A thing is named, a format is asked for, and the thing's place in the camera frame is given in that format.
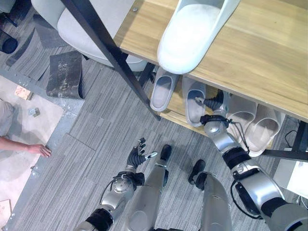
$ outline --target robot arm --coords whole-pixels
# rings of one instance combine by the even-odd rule
[[[218,95],[204,104],[213,110],[200,121],[205,133],[214,142],[231,170],[237,192],[246,209],[260,215],[271,231],[303,231],[308,227],[307,211],[295,204],[285,202],[278,185],[252,160],[247,151],[227,132],[230,123],[225,117],[230,95],[219,91]]]
[[[144,147],[145,139],[141,138],[131,150],[124,171],[119,172],[109,183],[110,192],[102,198],[90,217],[80,223],[74,231],[108,231],[111,228],[122,214],[127,202],[133,197],[137,186],[144,184],[144,174],[136,173],[137,167],[157,155],[157,152],[142,155]]]

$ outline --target debris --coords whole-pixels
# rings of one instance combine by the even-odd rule
[[[18,85],[15,90],[15,95],[19,96],[20,98],[24,100],[30,100],[33,93],[26,88],[23,88],[22,86]]]
[[[11,216],[11,212],[11,201],[9,199],[5,201],[0,201],[0,227],[6,225],[7,221]]]
[[[34,108],[29,108],[28,109],[28,115],[33,116],[33,117],[37,117],[40,114],[39,112],[39,108],[38,107],[34,107]]]

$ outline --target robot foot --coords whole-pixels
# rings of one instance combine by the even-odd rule
[[[172,150],[171,146],[168,144],[165,144],[163,146],[162,152],[160,153],[160,159],[165,160],[167,162],[171,155],[171,150]]]
[[[188,177],[188,182],[192,185],[196,184],[197,175],[199,174],[199,172],[202,172],[204,169],[205,169],[205,161],[201,159],[198,160],[197,163],[194,165],[190,176]]]

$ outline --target humanoid robot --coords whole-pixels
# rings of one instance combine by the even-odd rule
[[[202,116],[200,121],[205,133],[213,141],[223,160],[231,170],[240,199],[251,218],[264,219],[271,231],[307,231],[308,212],[299,205],[287,203],[278,185],[251,159],[248,151],[227,132],[226,119],[230,95],[218,91],[213,99],[196,98],[213,110],[213,115]],[[165,145],[160,159],[144,183],[144,175],[136,173],[137,166],[156,155],[156,152],[142,155],[145,140],[140,139],[129,154],[125,171],[119,172],[111,181],[111,191],[101,200],[98,208],[82,222],[75,231],[107,231],[121,215],[127,201],[133,197],[137,186],[141,189],[134,197],[133,205],[126,219],[127,231],[154,231],[159,209],[160,194],[167,182],[167,160],[171,147]],[[189,176],[189,183],[204,190],[203,214],[200,231],[231,231],[230,206],[227,194],[221,183],[210,173],[203,172],[205,162],[197,161]]]

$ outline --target person's arm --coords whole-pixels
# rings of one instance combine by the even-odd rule
[[[43,157],[51,156],[51,150],[42,144],[25,144],[0,137],[0,150],[27,151],[33,154],[40,154]]]

